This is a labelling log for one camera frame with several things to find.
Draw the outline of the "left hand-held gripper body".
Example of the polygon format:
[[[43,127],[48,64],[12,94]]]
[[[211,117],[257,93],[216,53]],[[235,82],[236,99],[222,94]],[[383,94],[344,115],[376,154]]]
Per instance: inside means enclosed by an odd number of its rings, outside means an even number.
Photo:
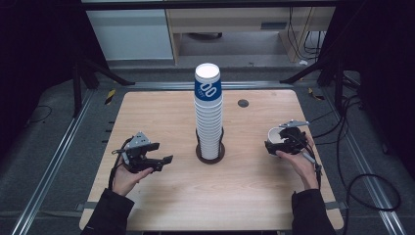
[[[159,143],[151,142],[142,131],[139,131],[127,139],[120,149],[114,150],[114,154],[122,158],[123,165],[128,171],[137,173],[144,170],[146,165],[151,165],[148,162],[147,153],[159,147]]]

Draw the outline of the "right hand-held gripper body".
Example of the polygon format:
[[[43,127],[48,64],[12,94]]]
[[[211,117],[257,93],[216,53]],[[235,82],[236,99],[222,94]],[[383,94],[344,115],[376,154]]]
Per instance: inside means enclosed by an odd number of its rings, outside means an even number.
[[[295,155],[307,146],[305,133],[300,131],[300,126],[306,125],[309,125],[308,121],[299,121],[294,119],[280,124],[280,127],[282,128],[291,129],[291,136],[285,139],[285,144],[287,145],[287,151],[285,153]]]

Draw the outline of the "white blue paper cup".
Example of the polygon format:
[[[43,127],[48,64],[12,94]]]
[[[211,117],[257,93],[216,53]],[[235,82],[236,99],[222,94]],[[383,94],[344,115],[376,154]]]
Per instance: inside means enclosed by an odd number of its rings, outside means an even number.
[[[279,132],[282,130],[282,127],[272,127],[268,130],[267,140],[271,143],[285,143],[285,139],[281,139]]]

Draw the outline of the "black cup holder stand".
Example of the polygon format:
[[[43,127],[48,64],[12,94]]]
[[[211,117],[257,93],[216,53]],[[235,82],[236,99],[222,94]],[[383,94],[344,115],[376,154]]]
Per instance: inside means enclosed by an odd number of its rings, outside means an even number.
[[[204,164],[213,165],[219,163],[225,156],[225,146],[222,143],[224,130],[213,139],[206,139],[199,131],[196,131],[197,146],[196,156]]]

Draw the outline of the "stack of paper cups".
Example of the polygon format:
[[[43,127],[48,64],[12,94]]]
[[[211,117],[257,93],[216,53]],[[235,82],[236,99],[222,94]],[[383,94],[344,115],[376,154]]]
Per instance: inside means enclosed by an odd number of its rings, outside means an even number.
[[[220,135],[222,104],[219,67],[212,63],[198,65],[195,69],[194,82],[196,131],[199,131],[206,139],[213,139]]]

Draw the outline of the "person's left hand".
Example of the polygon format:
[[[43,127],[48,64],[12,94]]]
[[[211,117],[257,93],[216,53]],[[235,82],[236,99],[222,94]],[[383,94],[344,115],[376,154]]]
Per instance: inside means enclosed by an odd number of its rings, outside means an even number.
[[[115,176],[112,183],[112,191],[125,197],[142,179],[151,174],[154,170],[149,167],[138,173],[128,171],[123,165],[123,161],[119,161],[115,165]]]

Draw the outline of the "person's right hand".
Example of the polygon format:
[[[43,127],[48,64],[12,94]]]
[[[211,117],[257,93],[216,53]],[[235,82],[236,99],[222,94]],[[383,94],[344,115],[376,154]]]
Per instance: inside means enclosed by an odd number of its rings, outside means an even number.
[[[276,155],[288,161],[293,167],[294,171],[300,176],[305,190],[318,189],[319,184],[315,172],[314,163],[312,163],[305,154],[308,154],[306,149],[302,149],[298,154],[292,155],[282,151],[277,151]]]

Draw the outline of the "yellow black tape mark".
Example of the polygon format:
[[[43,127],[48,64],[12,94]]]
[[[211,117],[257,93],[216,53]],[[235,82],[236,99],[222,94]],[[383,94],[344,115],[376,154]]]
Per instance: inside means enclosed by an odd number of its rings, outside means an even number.
[[[325,97],[323,95],[316,94],[311,87],[307,88],[307,92],[308,92],[308,95],[310,97],[312,97],[313,99],[315,99],[315,100],[318,100],[318,101],[324,101],[325,100]]]

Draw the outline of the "black metal stand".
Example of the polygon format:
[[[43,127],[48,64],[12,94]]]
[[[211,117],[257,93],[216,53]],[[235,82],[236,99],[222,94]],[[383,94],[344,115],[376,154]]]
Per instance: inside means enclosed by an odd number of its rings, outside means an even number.
[[[313,71],[320,71],[320,75],[317,79],[319,86],[328,86],[331,81],[335,82],[335,108],[338,113],[342,115],[345,112],[343,108],[343,80],[345,70],[343,57],[340,52],[328,51],[321,56],[316,63],[301,70],[290,78],[281,80],[281,83],[293,84]]]
[[[99,86],[98,78],[95,76],[95,72],[98,72],[109,79],[115,81],[122,86],[134,85],[134,82],[125,80],[109,69],[105,69],[103,66],[89,60],[82,53],[74,54],[74,65],[72,67],[72,83],[73,83],[73,100],[74,111],[73,116],[76,118],[82,109],[82,94],[81,94],[81,81],[84,81],[88,89],[96,89]]]

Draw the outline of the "grey tape strip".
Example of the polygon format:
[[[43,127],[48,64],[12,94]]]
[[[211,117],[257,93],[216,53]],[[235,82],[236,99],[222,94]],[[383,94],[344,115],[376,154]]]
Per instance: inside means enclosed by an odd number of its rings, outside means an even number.
[[[77,204],[75,206],[75,210],[77,212],[83,212],[86,209],[94,210],[96,206],[97,206],[97,202],[84,202],[84,203]]]
[[[338,210],[347,210],[348,209],[348,205],[345,202],[337,202],[337,201],[327,202],[325,204],[325,209],[328,210],[328,211],[329,210],[335,210],[335,209],[338,209]]]

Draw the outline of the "white cabinet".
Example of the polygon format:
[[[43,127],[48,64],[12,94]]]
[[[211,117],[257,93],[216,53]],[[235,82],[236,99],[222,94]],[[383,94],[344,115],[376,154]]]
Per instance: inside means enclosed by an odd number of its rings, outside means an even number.
[[[171,60],[164,10],[88,11],[108,61]]]

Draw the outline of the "light wooden desk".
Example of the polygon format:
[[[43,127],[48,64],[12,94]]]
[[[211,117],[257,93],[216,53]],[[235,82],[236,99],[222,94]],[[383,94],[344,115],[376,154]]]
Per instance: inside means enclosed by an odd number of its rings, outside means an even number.
[[[310,31],[326,31],[335,7],[166,10],[173,59],[178,61],[183,33],[278,31],[289,60],[300,58]]]

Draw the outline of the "aluminium floor rail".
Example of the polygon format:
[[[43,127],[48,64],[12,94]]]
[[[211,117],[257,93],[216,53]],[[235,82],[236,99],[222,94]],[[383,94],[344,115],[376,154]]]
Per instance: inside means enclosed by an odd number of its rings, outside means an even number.
[[[252,90],[252,89],[291,89],[293,84],[280,81],[223,81],[221,86],[225,90]],[[128,85],[128,89],[139,91],[173,91],[193,90],[194,83],[189,82],[135,82]]]
[[[396,213],[396,210],[401,205],[401,196],[398,190],[385,177],[374,172],[372,167],[366,161],[363,153],[357,145],[356,139],[348,127],[346,112],[352,97],[343,100],[343,108],[345,112],[340,115],[335,108],[335,94],[330,93],[326,88],[323,89],[322,93],[326,97],[334,116],[340,124],[340,129],[336,138],[336,160],[340,180],[346,189],[346,202],[348,203],[349,199],[353,198],[361,206],[377,211],[390,235],[407,235],[407,232]],[[355,161],[356,167],[359,171],[359,173],[354,176],[349,183],[346,183],[344,180],[340,163],[340,144],[342,141],[346,143],[348,149],[350,150],[351,158]],[[373,201],[373,206],[363,204],[357,196],[352,195],[352,186],[358,180],[364,181],[366,189]]]
[[[95,90],[86,90],[85,97],[81,100],[81,108],[79,113],[71,119],[69,127],[66,129],[65,135],[61,139],[57,150],[55,151],[51,161],[45,169],[39,183],[36,186],[35,191],[24,207],[24,210],[20,213],[20,216],[14,225],[11,235],[27,234],[32,222],[39,212],[42,203],[44,202],[44,199],[61,167],[63,160],[66,157],[73,138],[90,107],[91,99],[95,93]]]

